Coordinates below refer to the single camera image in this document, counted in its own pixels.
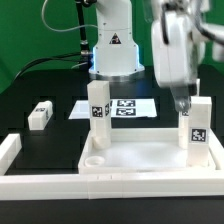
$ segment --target green wall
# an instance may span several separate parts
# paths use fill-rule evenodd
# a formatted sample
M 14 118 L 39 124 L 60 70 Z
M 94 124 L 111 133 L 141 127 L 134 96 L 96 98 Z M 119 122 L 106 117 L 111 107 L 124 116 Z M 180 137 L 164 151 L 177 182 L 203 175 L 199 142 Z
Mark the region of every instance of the green wall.
M 40 57 L 79 51 L 79 32 L 55 33 L 43 25 L 41 8 L 44 0 L 0 1 L 0 92 L 10 85 L 16 73 L 28 62 Z M 140 47 L 141 63 L 152 65 L 150 24 L 144 21 L 142 0 L 132 0 L 134 39 Z M 224 1 L 213 0 L 207 21 L 224 24 Z M 46 18 L 59 29 L 78 24 L 74 0 L 49 0 Z M 94 7 L 85 9 L 86 23 L 96 24 Z M 97 41 L 96 29 L 88 28 L 91 47 Z M 212 64 L 224 73 L 224 65 L 211 59 L 208 45 L 204 63 Z M 33 69 L 70 68 L 69 62 L 48 62 Z

